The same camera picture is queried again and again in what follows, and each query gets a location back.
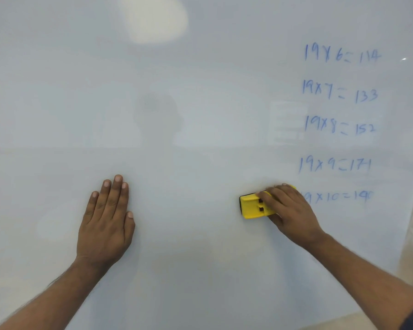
handwritten equation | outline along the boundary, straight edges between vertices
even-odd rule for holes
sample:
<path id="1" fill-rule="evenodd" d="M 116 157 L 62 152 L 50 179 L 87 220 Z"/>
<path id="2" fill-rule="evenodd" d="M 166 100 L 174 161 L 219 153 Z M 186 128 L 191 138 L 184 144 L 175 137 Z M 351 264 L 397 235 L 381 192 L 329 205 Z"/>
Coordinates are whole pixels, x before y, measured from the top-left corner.
<path id="1" fill-rule="evenodd" d="M 365 63 L 376 62 L 382 55 L 378 49 L 368 49 L 366 51 L 351 52 L 343 47 L 332 47 L 330 45 L 320 45 L 318 43 L 306 44 L 304 48 L 304 60 L 319 60 L 324 62 L 347 62 Z"/>
<path id="2" fill-rule="evenodd" d="M 323 202 L 333 202 L 333 201 L 347 201 L 347 200 L 361 200 L 367 202 L 373 196 L 373 191 L 351 191 L 351 192 L 301 192 L 304 199 L 310 205 L 316 205 Z"/>
<path id="3" fill-rule="evenodd" d="M 356 90 L 349 91 L 347 88 L 338 87 L 333 83 L 317 82 L 314 80 L 303 80 L 303 94 L 312 94 L 315 96 L 324 95 L 327 99 L 350 99 L 355 104 L 371 102 L 378 98 L 378 91 L 371 90 Z"/>
<path id="4" fill-rule="evenodd" d="M 318 172 L 327 170 L 339 171 L 362 171 L 368 172 L 372 166 L 372 159 L 354 158 L 354 159 L 336 159 L 331 157 L 329 160 L 315 159 L 313 155 L 300 158 L 300 167 L 298 173 Z"/>
<path id="5" fill-rule="evenodd" d="M 376 132 L 373 124 L 350 124 L 347 122 L 339 122 L 335 118 L 328 118 L 322 116 L 306 116 L 304 123 L 304 132 L 315 130 L 320 132 L 330 132 L 332 134 L 342 134 L 344 136 L 357 136 Z"/>

hand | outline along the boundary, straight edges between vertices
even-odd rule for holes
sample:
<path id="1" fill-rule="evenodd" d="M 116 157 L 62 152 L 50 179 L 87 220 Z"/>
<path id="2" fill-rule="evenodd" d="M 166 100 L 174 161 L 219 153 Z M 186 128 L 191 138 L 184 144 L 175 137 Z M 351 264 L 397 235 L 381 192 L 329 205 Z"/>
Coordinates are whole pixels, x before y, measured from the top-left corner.
<path id="1" fill-rule="evenodd" d="M 128 184 L 116 175 L 110 188 L 92 192 L 78 233 L 76 262 L 86 262 L 105 273 L 132 243 L 135 221 L 127 212 Z"/>
<path id="2" fill-rule="evenodd" d="M 257 196 L 277 212 L 269 218 L 292 242 L 306 249 L 328 236 L 321 229 L 310 205 L 296 189 L 283 183 L 266 191 L 272 196 L 266 192 L 259 192 Z"/>

person's left hand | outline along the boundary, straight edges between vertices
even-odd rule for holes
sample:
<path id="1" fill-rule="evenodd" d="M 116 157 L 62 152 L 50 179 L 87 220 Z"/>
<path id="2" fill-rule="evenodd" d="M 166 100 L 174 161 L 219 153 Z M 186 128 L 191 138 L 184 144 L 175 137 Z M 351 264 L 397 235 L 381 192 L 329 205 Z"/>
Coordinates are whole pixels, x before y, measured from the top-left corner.
<path id="1" fill-rule="evenodd" d="M 116 175 L 106 179 L 101 192 L 92 192 L 78 233 L 76 262 L 85 262 L 106 272 L 132 242 L 133 213 L 127 212 L 128 184 Z"/>

person's right arm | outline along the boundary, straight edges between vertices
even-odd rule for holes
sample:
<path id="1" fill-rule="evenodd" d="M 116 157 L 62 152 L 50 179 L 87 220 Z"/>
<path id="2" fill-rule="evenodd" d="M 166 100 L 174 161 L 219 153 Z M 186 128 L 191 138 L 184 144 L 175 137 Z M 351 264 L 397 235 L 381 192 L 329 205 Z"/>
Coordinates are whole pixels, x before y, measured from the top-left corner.
<path id="1" fill-rule="evenodd" d="M 320 227 L 312 208 L 290 185 L 257 195 L 278 214 L 271 221 L 311 253 L 344 286 L 378 329 L 399 329 L 413 312 L 413 287 L 354 254 Z"/>

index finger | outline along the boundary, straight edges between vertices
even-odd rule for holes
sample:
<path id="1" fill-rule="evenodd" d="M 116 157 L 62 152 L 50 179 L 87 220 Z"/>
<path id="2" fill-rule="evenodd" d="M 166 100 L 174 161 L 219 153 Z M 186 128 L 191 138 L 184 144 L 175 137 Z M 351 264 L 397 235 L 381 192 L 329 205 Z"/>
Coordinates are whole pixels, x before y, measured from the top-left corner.
<path id="1" fill-rule="evenodd" d="M 268 193 L 262 191 L 255 194 L 257 197 L 263 200 L 263 202 L 272 210 L 274 210 L 278 215 L 281 216 L 286 209 L 286 207 L 281 204 L 279 201 L 275 200 Z"/>

